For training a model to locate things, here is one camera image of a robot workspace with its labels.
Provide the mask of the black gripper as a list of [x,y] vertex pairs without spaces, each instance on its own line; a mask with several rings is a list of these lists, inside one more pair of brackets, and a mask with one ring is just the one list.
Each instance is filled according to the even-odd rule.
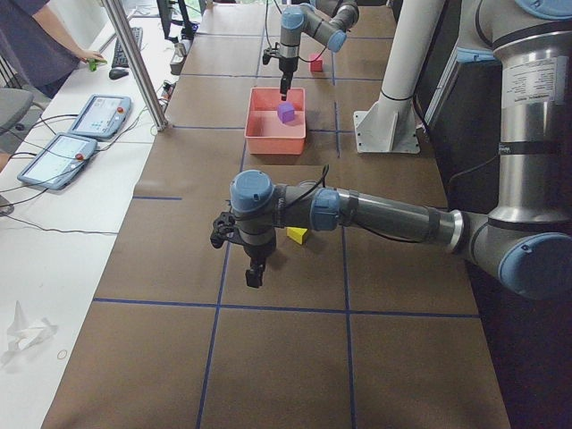
[[293,78],[295,71],[298,69],[297,56],[281,57],[279,59],[279,69],[283,74],[280,84],[281,100],[286,100],[291,87],[291,79]]
[[251,259],[251,267],[245,272],[247,286],[258,289],[263,285],[266,259],[276,249],[275,230],[267,230],[260,234],[242,231],[240,237],[244,240],[245,252]]

